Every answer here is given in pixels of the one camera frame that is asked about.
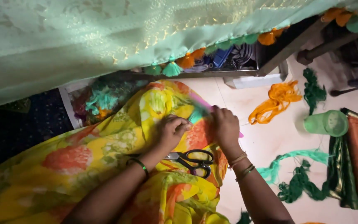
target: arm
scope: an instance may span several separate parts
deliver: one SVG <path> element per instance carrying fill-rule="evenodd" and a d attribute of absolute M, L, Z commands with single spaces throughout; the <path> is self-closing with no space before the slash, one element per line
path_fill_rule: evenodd
<path fill-rule="evenodd" d="M 214 106 L 212 113 L 216 130 L 216 140 L 229 163 L 244 152 L 238 144 L 240 131 L 237 116 L 226 108 Z M 241 178 L 242 171 L 251 165 L 248 158 L 242 159 L 233 168 L 236 177 L 240 178 L 241 195 L 247 211 L 256 224 L 260 223 L 294 223 L 283 203 L 271 190 L 256 169 Z"/>
<path fill-rule="evenodd" d="M 161 123 L 157 144 L 138 159 L 148 171 L 152 170 L 179 143 L 191 123 L 175 115 L 169 115 Z M 63 224 L 109 223 L 119 216 L 127 200 L 146 178 L 143 168 L 133 162 L 117 176 L 105 181 L 83 198 L 63 220 Z"/>

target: green bangle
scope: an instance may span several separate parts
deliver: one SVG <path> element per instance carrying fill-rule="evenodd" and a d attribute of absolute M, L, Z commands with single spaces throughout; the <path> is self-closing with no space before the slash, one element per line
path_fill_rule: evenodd
<path fill-rule="evenodd" d="M 128 162 L 131 161 L 131 160 L 137 162 L 137 164 L 139 164 L 143 168 L 144 172 L 146 173 L 146 178 L 149 179 L 149 171 L 147 171 L 146 166 L 140 160 L 138 160 L 137 158 L 129 158 L 127 160 L 127 165 L 128 165 Z"/>

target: yellow saree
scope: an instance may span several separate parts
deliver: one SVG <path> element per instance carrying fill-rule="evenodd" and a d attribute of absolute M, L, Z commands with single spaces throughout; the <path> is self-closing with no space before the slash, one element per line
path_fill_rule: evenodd
<path fill-rule="evenodd" d="M 151 144 L 159 120 L 168 114 L 190 116 L 190 91 L 176 81 L 151 83 L 115 116 L 5 161 L 0 165 L 0 223 L 60 223 L 91 189 L 125 167 L 127 154 Z M 162 160 L 119 223 L 228 223 L 215 211 L 227 160 L 209 130 L 207 119 L 197 121 L 174 151 L 212 152 L 211 175 L 193 176 L 181 164 Z"/>

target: woman's right hand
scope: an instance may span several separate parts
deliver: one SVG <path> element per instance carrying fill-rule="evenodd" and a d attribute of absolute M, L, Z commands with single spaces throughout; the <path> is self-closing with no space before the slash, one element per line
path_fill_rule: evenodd
<path fill-rule="evenodd" d="M 218 106 L 212 107 L 211 114 L 214 118 L 215 140 L 227 159 L 233 161 L 243 153 L 238 143 L 240 132 L 238 117 L 230 110 Z"/>

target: pink comb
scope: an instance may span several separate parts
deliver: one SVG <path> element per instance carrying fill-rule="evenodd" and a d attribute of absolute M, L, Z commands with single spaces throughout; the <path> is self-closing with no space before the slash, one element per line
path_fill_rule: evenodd
<path fill-rule="evenodd" d="M 204 106 L 209 112 L 212 112 L 212 106 L 210 104 L 208 104 L 203 98 L 201 98 L 200 96 L 198 96 L 197 94 L 190 92 L 189 96 L 196 101 L 197 103 L 201 104 L 202 106 Z M 239 138 L 244 137 L 244 135 L 240 132 L 238 134 Z"/>

